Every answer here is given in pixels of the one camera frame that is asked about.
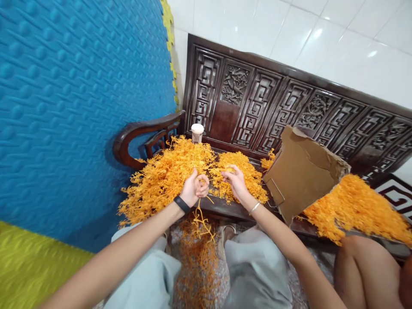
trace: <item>yellow foam mat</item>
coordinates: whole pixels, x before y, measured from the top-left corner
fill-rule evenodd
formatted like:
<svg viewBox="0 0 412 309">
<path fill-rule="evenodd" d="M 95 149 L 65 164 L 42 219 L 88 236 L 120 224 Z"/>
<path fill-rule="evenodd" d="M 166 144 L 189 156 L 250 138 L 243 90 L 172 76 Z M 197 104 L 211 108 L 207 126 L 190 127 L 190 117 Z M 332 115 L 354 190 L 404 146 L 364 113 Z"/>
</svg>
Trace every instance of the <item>yellow foam mat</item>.
<svg viewBox="0 0 412 309">
<path fill-rule="evenodd" d="M 0 308 L 36 307 L 92 257 L 0 221 Z"/>
<path fill-rule="evenodd" d="M 162 4 L 162 7 L 163 7 L 163 25 L 167 30 L 167 38 L 168 38 L 167 49 L 169 50 L 170 56 L 171 56 L 172 55 L 172 45 L 175 45 L 175 36 L 172 31 L 172 24 L 173 24 L 172 10 L 170 9 L 170 6 L 167 3 L 167 0 L 160 0 L 160 3 Z M 177 96 L 178 89 L 177 89 L 177 85 L 175 82 L 177 75 L 176 75 L 176 70 L 173 66 L 173 62 L 170 63 L 170 69 L 173 72 L 173 87 L 176 92 L 175 102 L 176 102 L 176 105 L 179 106 L 179 98 Z"/>
</svg>

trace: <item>black wristband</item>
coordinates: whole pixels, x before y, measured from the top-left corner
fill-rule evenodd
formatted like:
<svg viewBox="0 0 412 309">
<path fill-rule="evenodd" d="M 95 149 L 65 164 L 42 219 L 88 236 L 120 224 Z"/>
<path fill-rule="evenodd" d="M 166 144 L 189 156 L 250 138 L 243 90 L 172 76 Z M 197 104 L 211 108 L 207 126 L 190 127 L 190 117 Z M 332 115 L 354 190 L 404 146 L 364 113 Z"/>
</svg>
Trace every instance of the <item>black wristband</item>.
<svg viewBox="0 0 412 309">
<path fill-rule="evenodd" d="M 184 200 L 178 195 L 174 199 L 175 203 L 187 214 L 191 211 L 191 208 L 186 204 Z"/>
</svg>

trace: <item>white bottle cap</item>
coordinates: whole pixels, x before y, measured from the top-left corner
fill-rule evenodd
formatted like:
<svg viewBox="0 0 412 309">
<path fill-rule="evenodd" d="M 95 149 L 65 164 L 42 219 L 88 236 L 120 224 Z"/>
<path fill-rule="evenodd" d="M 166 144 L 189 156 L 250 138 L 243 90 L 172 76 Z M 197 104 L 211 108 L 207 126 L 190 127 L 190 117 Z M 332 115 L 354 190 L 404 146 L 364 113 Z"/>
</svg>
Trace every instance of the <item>white bottle cap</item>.
<svg viewBox="0 0 412 309">
<path fill-rule="evenodd" d="M 205 128 L 201 124 L 192 124 L 192 132 L 195 134 L 203 134 Z"/>
</svg>

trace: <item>hand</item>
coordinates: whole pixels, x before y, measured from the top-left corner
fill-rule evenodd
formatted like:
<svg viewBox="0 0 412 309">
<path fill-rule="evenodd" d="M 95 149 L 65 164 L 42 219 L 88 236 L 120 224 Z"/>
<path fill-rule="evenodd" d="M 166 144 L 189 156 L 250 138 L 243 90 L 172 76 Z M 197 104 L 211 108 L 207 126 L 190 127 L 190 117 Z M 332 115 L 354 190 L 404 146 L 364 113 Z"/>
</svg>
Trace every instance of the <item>hand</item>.
<svg viewBox="0 0 412 309">
<path fill-rule="evenodd" d="M 185 181 L 180 197 L 189 207 L 193 207 L 197 200 L 201 197 L 206 197 L 209 192 L 209 179 L 206 175 L 197 176 L 197 169 L 193 169 L 193 173 Z"/>
<path fill-rule="evenodd" d="M 235 172 L 221 172 L 223 181 L 230 184 L 233 195 L 243 204 L 244 197 L 249 195 L 245 178 L 243 177 L 242 171 L 236 165 L 229 165 L 229 167 L 233 168 Z"/>
</svg>

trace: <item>knee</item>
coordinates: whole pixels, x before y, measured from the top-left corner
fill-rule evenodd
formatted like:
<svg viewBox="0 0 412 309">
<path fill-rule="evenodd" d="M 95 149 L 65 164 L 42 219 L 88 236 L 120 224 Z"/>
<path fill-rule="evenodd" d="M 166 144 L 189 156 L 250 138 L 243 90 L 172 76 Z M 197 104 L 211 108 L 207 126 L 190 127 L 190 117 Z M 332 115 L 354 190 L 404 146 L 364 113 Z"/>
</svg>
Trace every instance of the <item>knee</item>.
<svg viewBox="0 0 412 309">
<path fill-rule="evenodd" d="M 342 247 L 340 250 L 350 255 L 359 254 L 360 252 L 368 250 L 368 248 L 377 244 L 369 238 L 356 235 L 345 237 L 341 240 L 341 242 Z"/>
</svg>

